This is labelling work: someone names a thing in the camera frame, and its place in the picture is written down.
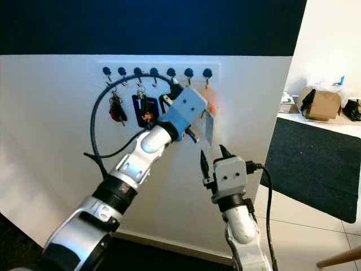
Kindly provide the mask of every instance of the floor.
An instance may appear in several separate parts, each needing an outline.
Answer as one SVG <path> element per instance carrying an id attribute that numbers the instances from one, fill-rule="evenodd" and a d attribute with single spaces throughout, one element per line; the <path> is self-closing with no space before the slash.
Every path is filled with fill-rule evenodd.
<path id="1" fill-rule="evenodd" d="M 278 116 L 361 138 L 361 123 L 353 123 L 342 114 L 327 123 L 307 120 L 298 113 L 279 113 Z M 259 187 L 255 209 L 261 228 L 262 247 L 270 259 L 265 220 L 267 192 L 267 188 Z M 274 191 L 271 209 L 271 233 L 279 270 L 319 270 L 316 267 L 318 261 L 355 246 L 361 246 L 360 195 L 361 189 L 359 187 L 356 223 L 348 224 Z M 330 266 L 322 270 L 361 271 L 361 260 Z"/>

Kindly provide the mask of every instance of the black rug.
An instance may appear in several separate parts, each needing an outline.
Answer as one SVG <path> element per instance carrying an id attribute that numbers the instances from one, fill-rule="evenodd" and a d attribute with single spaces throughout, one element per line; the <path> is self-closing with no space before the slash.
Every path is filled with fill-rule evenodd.
<path id="1" fill-rule="evenodd" d="M 30 266 L 42 248 L 0 214 L 0 271 Z M 107 270 L 210 270 L 231 271 L 228 265 L 189 257 L 142 244 L 114 239 L 97 271 Z"/>
<path id="2" fill-rule="evenodd" d="M 266 167 L 274 190 L 354 223 L 360 162 L 360 138 L 277 118 Z"/>

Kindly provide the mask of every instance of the cable connector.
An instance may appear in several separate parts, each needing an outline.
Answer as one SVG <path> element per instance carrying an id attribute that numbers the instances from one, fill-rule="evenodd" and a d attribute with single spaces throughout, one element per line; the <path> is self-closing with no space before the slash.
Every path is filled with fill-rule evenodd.
<path id="1" fill-rule="evenodd" d="M 253 161 L 246 161 L 247 174 L 253 174 L 257 169 L 261 169 L 262 164 L 256 164 Z"/>

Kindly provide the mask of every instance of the wooden chair leg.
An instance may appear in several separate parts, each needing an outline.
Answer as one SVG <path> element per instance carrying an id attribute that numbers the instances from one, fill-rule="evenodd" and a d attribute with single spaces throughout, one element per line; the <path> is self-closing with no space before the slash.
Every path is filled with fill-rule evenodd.
<path id="1" fill-rule="evenodd" d="M 344 253 L 338 254 L 326 260 L 319 261 L 316 265 L 318 268 L 322 268 L 335 264 L 343 264 L 349 261 L 355 261 L 359 259 L 361 259 L 361 246 L 352 248 L 348 251 L 345 251 Z"/>

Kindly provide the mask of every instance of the white wall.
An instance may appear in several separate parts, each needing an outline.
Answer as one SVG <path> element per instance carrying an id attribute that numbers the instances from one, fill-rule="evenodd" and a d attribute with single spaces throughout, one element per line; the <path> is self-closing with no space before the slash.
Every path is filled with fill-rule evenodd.
<path id="1" fill-rule="evenodd" d="M 361 97 L 361 1 L 308 0 L 285 91 L 298 95 L 306 82 L 338 81 Z"/>
<path id="2" fill-rule="evenodd" d="M 90 112 L 104 88 L 97 65 L 101 60 L 219 63 L 221 78 L 214 86 L 219 105 L 216 143 L 225 144 L 244 159 L 263 163 L 291 57 L 0 56 L 0 135 L 6 132 L 14 142 L 8 145 L 2 139 L 0 145 L 6 154 L 1 171 L 7 172 L 0 176 L 0 211 L 41 245 L 55 229 L 54 224 L 91 194 L 101 180 L 97 166 L 82 154 L 91 151 Z M 131 121 L 126 128 L 112 121 L 106 100 L 96 121 L 101 153 L 117 149 L 139 129 Z M 124 109 L 132 111 L 129 100 Z M 169 147 L 127 210 L 121 230 L 230 255 L 221 214 L 201 182 L 202 146 L 186 138 Z M 115 162 L 105 165 L 110 169 Z M 253 199 L 260 174 L 249 177 L 247 192 Z"/>

